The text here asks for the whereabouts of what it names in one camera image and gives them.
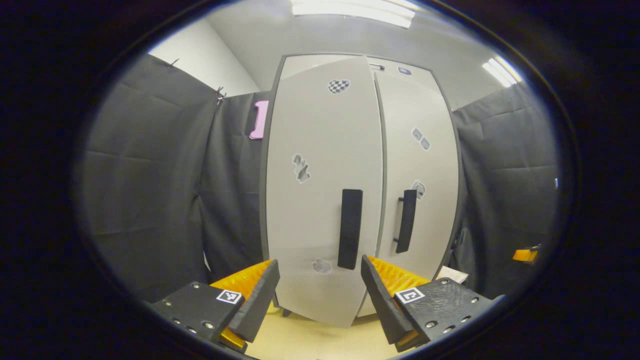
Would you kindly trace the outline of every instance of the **door handle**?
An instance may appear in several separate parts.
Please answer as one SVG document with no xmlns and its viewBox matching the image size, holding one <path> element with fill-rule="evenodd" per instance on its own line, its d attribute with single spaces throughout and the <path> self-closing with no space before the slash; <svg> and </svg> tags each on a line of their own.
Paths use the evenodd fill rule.
<svg viewBox="0 0 640 360">
<path fill-rule="evenodd" d="M 338 267 L 356 268 L 362 221 L 362 190 L 342 189 Z"/>
<path fill-rule="evenodd" d="M 402 201 L 402 221 L 400 223 L 400 235 L 394 238 L 397 242 L 396 254 L 409 250 L 411 242 L 411 233 L 413 232 L 413 220 L 415 219 L 415 202 L 418 197 L 418 191 L 405 190 L 404 197 L 399 197 L 398 201 Z"/>
<path fill-rule="evenodd" d="M 377 66 L 380 68 L 380 70 L 384 71 L 385 70 L 385 66 L 384 65 L 380 65 L 380 64 L 374 64 L 374 63 L 369 63 L 369 65 L 371 66 Z"/>
</svg>

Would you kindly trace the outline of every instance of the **pink handle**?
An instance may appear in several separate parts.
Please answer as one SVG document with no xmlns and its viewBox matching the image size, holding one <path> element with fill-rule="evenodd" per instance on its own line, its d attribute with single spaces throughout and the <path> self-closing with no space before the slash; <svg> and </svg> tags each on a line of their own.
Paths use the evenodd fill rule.
<svg viewBox="0 0 640 360">
<path fill-rule="evenodd" d="M 249 134 L 249 139 L 253 140 L 261 139 L 264 136 L 264 123 L 267 120 L 269 101 L 258 101 L 255 103 L 255 107 L 258 108 L 258 115 L 255 117 L 253 131 Z"/>
</svg>

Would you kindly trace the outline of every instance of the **fluorescent light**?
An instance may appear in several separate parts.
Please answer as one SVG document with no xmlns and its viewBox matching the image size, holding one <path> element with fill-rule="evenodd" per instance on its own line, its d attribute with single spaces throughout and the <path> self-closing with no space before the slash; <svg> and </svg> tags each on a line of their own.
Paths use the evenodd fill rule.
<svg viewBox="0 0 640 360">
<path fill-rule="evenodd" d="M 489 74 L 493 75 L 494 78 L 500 81 L 500 84 L 502 84 L 502 86 L 508 88 L 509 86 L 512 85 L 509 79 L 505 78 L 500 72 L 498 72 L 497 70 L 495 70 L 495 68 L 489 65 L 489 63 L 482 64 L 482 67 L 485 70 L 487 70 Z"/>
<path fill-rule="evenodd" d="M 516 70 L 500 56 L 497 56 L 494 59 L 489 59 L 489 61 L 484 63 L 482 67 L 498 79 L 500 84 L 506 88 L 522 81 L 522 78 L 518 75 Z"/>
<path fill-rule="evenodd" d="M 390 3 L 394 3 L 396 5 L 400 5 L 403 8 L 407 8 L 407 9 L 411 9 L 411 10 L 418 10 L 419 7 L 412 3 L 411 1 L 407 1 L 407 0 L 387 0 Z"/>
<path fill-rule="evenodd" d="M 516 79 L 514 79 L 504 67 L 500 66 L 495 59 L 489 59 L 489 65 L 499 72 L 505 79 L 509 80 L 512 85 L 516 83 Z"/>
<path fill-rule="evenodd" d="M 511 74 L 511 76 L 516 79 L 517 82 L 522 81 L 522 78 L 520 77 L 518 72 L 507 61 L 505 61 L 500 56 L 496 56 L 495 59 Z"/>
<path fill-rule="evenodd" d="M 291 12 L 300 15 L 365 17 L 408 29 L 415 12 L 384 0 L 291 0 Z"/>
</svg>

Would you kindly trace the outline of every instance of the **black curtain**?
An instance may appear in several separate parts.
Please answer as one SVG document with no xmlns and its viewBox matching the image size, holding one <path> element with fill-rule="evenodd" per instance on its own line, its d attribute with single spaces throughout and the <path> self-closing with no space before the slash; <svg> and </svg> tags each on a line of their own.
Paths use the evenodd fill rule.
<svg viewBox="0 0 640 360">
<path fill-rule="evenodd" d="M 203 243 L 215 279 L 263 261 L 259 185 L 262 140 L 250 139 L 255 103 L 270 92 L 225 99 L 216 110 L 198 194 Z"/>
<path fill-rule="evenodd" d="M 210 278 L 196 186 L 216 101 L 213 89 L 146 54 L 90 129 L 83 215 L 104 259 L 143 300 Z"/>
<path fill-rule="evenodd" d="M 555 134 L 545 108 L 521 83 L 454 111 L 453 122 L 467 196 L 449 266 L 492 299 L 532 270 L 512 260 L 515 250 L 550 239 L 558 202 Z"/>
</svg>

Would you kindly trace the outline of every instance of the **beige floor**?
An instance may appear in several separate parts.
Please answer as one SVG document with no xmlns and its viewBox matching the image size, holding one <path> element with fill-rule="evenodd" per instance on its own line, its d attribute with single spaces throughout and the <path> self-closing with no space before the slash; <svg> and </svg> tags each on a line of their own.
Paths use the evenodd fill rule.
<svg viewBox="0 0 640 360">
<path fill-rule="evenodd" d="M 246 354 L 263 360 L 382 360 L 398 352 L 387 343 L 377 315 L 356 318 L 342 329 L 294 313 L 285 318 L 271 304 Z"/>
</svg>

